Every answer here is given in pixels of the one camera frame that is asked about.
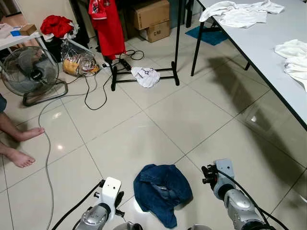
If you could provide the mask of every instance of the human foot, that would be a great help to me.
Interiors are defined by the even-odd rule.
[[[25,141],[41,135],[45,131],[44,128],[32,128],[30,130],[20,132],[14,139],[17,141]]]
[[[33,157],[30,157],[16,149],[7,148],[4,155],[10,159],[17,167],[24,168],[35,162]]]

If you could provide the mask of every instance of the red cloth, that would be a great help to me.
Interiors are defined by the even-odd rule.
[[[125,40],[119,20],[115,0],[109,0],[109,6],[104,6],[104,0],[98,0],[98,13],[93,12],[93,2],[90,0],[88,13],[92,18],[92,25],[98,31],[101,52],[110,59],[115,55],[126,52]]]
[[[53,33],[55,37],[62,38],[66,33],[73,30],[69,25],[72,20],[65,17],[50,15],[44,19],[40,30],[43,34],[48,35]]]

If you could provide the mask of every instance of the white cloth on stand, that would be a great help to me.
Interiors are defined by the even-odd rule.
[[[274,51],[286,58],[285,73],[301,82],[307,92],[307,43],[295,39],[275,46]]]
[[[222,16],[219,23],[236,28],[249,28],[256,23],[266,23],[267,13],[277,14],[284,6],[265,0],[253,4],[236,4],[233,1],[221,1],[208,7],[200,17],[200,22],[211,16]]]
[[[160,80],[160,73],[153,68],[132,67],[131,73],[138,83],[145,88],[153,87]]]

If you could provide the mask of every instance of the white tile floor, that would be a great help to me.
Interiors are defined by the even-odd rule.
[[[174,34],[153,44],[137,38],[128,41],[127,48],[145,51],[142,61],[128,61],[168,67],[173,60]],[[180,39],[179,87],[173,80],[162,80],[151,89],[134,82],[119,84],[112,92],[108,83],[108,101],[98,111],[84,105],[84,96],[74,96],[54,102],[42,115],[41,123],[52,144],[52,226],[101,177],[113,176],[122,181],[125,196],[120,209],[126,215],[125,219],[116,217],[105,229],[124,221],[141,223],[145,230],[165,229],[153,214],[140,210],[132,183],[149,163],[175,163],[194,195],[189,204],[175,208],[176,229],[186,230],[193,224],[213,230],[233,229],[223,203],[201,183],[200,171],[215,159],[230,158],[236,179],[263,208],[289,229],[307,229],[307,204],[300,198],[307,197],[306,131],[252,68],[243,70],[246,61],[229,41],[217,46],[202,42],[195,76],[191,77],[196,39],[184,33]],[[64,73],[60,77],[74,79]],[[98,89],[89,95],[90,106],[99,106],[104,100],[102,85],[107,77],[103,71],[97,75]],[[89,82],[93,87],[94,79]],[[79,79],[69,85],[69,94],[86,89],[84,79]],[[0,90],[8,100],[6,113],[20,129],[38,125],[38,114],[46,103],[24,108],[21,97],[1,83]],[[0,140],[36,158],[33,166],[19,169],[0,157],[1,229],[43,230],[50,214],[44,170],[46,137],[18,144],[1,134]],[[86,200],[59,229],[71,229],[94,201],[93,197]]]

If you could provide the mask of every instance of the denim jacket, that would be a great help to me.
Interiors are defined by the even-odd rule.
[[[152,211],[166,228],[177,226],[174,207],[193,197],[188,181],[175,165],[146,165],[133,187],[141,209]]]

